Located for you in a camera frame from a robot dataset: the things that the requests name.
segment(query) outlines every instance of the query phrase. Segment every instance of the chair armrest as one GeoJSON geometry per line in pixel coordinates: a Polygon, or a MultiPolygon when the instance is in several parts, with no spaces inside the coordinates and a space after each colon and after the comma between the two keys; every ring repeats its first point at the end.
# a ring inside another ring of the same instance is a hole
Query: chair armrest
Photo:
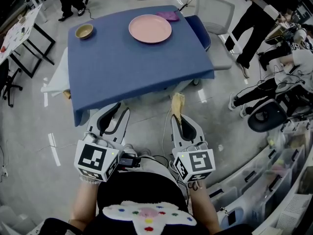
{"type": "Polygon", "coordinates": [[[238,48],[238,52],[231,52],[231,54],[233,55],[233,54],[242,54],[243,53],[243,49],[241,49],[241,47],[240,47],[240,45],[239,45],[239,43],[238,43],[238,41],[236,40],[236,38],[234,37],[234,35],[231,33],[231,32],[227,32],[228,34],[229,34],[229,36],[230,36],[230,38],[232,39],[232,41],[235,43],[235,46],[237,46],[237,48],[238,48]]]}

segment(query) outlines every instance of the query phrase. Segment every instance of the white chair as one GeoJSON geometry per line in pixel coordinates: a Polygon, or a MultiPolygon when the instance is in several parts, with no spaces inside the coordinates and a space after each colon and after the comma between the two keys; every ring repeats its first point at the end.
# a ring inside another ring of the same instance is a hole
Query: white chair
{"type": "Polygon", "coordinates": [[[211,47],[207,53],[216,71],[230,69],[233,62],[229,56],[230,52],[219,36],[230,35],[238,49],[238,52],[232,51],[231,54],[243,52],[233,34],[228,32],[234,10],[235,5],[226,0],[197,0],[195,15],[201,19],[205,29],[209,32],[211,47]]]}

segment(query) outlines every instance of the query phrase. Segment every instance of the pink plate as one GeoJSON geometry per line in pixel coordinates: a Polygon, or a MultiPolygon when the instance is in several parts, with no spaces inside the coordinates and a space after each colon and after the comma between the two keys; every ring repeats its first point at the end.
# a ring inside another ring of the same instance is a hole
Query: pink plate
{"type": "Polygon", "coordinates": [[[130,34],[144,43],[159,43],[172,33],[172,27],[164,18],[156,15],[142,15],[129,24],[130,34]]]}

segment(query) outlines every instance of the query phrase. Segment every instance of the wooden bowl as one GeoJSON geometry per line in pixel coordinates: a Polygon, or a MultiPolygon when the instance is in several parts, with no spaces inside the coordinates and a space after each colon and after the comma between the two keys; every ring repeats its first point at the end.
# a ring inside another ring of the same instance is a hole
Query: wooden bowl
{"type": "Polygon", "coordinates": [[[80,38],[80,39],[87,39],[88,37],[91,36],[92,31],[93,31],[93,26],[91,24],[87,23],[87,24],[80,26],[76,30],[75,36],[77,38],[80,38]]]}

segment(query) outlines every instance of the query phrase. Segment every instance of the yellow sponge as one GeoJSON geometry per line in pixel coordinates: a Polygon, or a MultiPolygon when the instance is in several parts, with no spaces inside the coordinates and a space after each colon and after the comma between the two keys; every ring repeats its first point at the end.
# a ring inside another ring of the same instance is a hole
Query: yellow sponge
{"type": "Polygon", "coordinates": [[[172,114],[176,116],[181,124],[181,112],[185,105],[185,95],[182,93],[175,93],[172,99],[172,114]]]}

